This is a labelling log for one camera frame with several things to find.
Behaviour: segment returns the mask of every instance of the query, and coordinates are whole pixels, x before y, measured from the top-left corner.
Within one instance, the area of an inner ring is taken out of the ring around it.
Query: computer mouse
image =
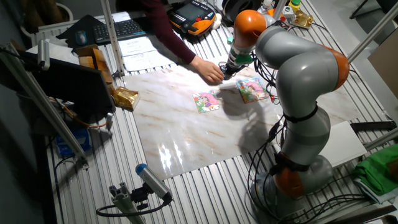
[[[87,44],[86,31],[78,31],[78,32],[76,32],[75,41],[76,41],[77,45],[86,45]]]

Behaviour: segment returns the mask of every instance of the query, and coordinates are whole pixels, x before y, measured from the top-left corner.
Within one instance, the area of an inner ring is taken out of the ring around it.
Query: colorful card
[[[196,93],[193,95],[199,113],[206,113],[220,108],[214,90],[207,93]]]
[[[244,103],[268,98],[268,93],[266,93],[266,87],[262,83],[261,77],[239,80],[236,84],[241,92]]]

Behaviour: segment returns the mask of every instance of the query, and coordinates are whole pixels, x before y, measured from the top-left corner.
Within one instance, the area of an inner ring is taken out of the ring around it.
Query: keyboard
[[[118,40],[127,40],[135,37],[142,37],[147,35],[148,22],[145,18],[138,18],[134,20],[121,21],[114,23],[116,37]],[[105,24],[94,26],[94,39],[97,44],[109,43],[108,29]]]

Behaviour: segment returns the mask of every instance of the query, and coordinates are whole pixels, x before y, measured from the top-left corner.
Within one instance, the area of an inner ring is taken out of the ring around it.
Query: maroon sleeve
[[[191,63],[195,54],[174,34],[162,1],[141,0],[141,4],[159,41],[185,63]]]

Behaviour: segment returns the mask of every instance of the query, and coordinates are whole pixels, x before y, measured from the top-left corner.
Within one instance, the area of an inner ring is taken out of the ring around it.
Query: gray robot arm
[[[287,125],[285,141],[276,158],[279,164],[267,185],[294,200],[320,188],[333,175],[330,163],[319,156],[329,138],[330,120],[316,100],[344,83],[349,63],[344,55],[332,49],[292,35],[281,27],[258,22],[260,15],[256,11],[246,11],[244,15],[243,12],[235,21],[238,25],[234,25],[233,57],[230,53],[226,67],[239,70],[244,66],[234,58],[249,54],[252,40],[256,39],[257,58],[278,69],[275,84]],[[258,35],[258,27],[264,27],[263,24],[266,26]],[[261,200],[272,205],[275,194],[270,195],[263,195]]]

